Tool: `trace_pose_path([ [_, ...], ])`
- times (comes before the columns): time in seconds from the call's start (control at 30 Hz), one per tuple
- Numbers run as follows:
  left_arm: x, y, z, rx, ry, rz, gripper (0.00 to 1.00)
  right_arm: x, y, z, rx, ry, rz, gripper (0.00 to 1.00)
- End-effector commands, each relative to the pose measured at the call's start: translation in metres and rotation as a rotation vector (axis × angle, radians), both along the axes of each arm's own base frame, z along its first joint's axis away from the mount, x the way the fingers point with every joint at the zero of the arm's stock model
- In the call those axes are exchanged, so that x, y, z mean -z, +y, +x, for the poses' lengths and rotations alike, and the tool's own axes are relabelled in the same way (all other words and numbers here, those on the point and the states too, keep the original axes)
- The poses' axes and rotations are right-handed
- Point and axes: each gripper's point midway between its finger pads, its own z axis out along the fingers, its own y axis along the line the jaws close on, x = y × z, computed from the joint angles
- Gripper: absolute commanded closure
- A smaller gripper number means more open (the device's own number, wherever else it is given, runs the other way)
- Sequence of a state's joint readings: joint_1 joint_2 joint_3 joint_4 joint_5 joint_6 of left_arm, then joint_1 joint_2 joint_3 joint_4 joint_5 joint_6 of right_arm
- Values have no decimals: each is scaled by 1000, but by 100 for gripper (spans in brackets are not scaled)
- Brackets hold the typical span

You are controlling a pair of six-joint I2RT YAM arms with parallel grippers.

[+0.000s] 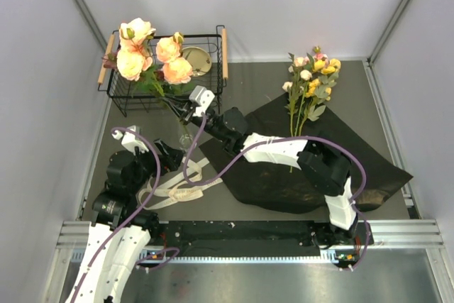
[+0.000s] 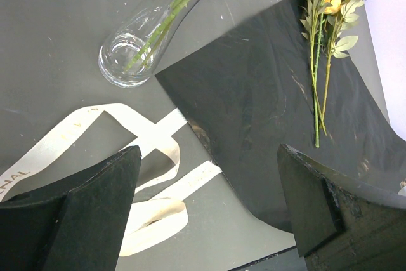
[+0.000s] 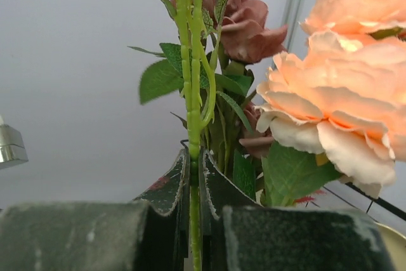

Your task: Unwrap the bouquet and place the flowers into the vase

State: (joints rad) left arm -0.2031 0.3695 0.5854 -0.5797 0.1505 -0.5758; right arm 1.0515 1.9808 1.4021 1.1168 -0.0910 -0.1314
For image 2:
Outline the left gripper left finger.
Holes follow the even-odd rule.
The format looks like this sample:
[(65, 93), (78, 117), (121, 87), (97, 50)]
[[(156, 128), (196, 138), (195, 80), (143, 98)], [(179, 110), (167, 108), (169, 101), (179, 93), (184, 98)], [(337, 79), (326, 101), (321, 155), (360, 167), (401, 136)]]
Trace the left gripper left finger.
[(1, 270), (115, 270), (141, 166), (137, 146), (1, 203)]

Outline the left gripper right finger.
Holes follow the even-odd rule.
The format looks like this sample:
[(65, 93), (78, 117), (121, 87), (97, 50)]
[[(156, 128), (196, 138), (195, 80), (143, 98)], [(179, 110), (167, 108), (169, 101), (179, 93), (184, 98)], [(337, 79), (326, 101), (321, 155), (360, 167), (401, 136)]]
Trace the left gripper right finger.
[(308, 270), (405, 270), (405, 196), (352, 179), (286, 144), (277, 162)]

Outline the black wrapping paper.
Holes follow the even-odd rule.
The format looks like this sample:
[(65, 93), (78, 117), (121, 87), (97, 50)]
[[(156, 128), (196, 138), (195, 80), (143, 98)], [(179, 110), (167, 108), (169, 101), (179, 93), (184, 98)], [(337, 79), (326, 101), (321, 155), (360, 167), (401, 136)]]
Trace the black wrapping paper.
[(325, 125), (314, 146), (304, 0), (282, 0), (157, 74), (243, 205), (286, 232), (291, 222), (277, 150), (287, 144), (317, 162), (397, 193), (405, 142), (390, 127), (351, 58), (332, 61)]

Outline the clear glass vase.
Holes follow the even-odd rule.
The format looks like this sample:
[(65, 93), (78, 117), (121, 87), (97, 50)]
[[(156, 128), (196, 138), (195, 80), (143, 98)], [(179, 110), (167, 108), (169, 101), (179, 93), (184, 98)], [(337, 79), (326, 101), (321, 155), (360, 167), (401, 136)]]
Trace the clear glass vase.
[(172, 1), (142, 0), (132, 15), (107, 37), (98, 54), (98, 66), (108, 82), (120, 88), (133, 88), (151, 78), (181, 22), (200, 0), (189, 0), (145, 66), (140, 66), (145, 58), (142, 55), (129, 71), (126, 72), (124, 68), (168, 16)]

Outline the flower bouquet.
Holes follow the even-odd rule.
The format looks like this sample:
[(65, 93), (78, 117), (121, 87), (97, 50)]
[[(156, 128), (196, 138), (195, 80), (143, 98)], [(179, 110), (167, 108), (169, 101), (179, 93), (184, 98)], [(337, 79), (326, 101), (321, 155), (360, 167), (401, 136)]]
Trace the flower bouquet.
[(320, 132), (327, 132), (324, 119), (329, 91), (331, 60), (349, 56), (347, 51), (358, 42), (358, 36), (341, 34), (354, 27), (359, 15), (356, 10), (364, 0), (305, 0), (300, 19), (309, 42), (310, 79), (313, 95), (314, 145), (320, 146)]

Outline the pink rose stem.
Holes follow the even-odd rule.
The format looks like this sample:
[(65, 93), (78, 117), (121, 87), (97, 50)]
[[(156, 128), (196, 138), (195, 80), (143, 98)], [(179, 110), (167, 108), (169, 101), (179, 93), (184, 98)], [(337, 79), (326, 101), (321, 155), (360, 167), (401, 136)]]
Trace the pink rose stem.
[(174, 19), (178, 16), (179, 12), (188, 4), (189, 0), (173, 0), (169, 5), (169, 14), (163, 22), (152, 32), (150, 37), (147, 39), (144, 46), (139, 50), (139, 52), (127, 63), (124, 70), (129, 71), (134, 64), (145, 55), (144, 60), (140, 64), (141, 67), (147, 64), (148, 59), (151, 57), (152, 53), (161, 44), (162, 40), (165, 38), (166, 34), (169, 32)]

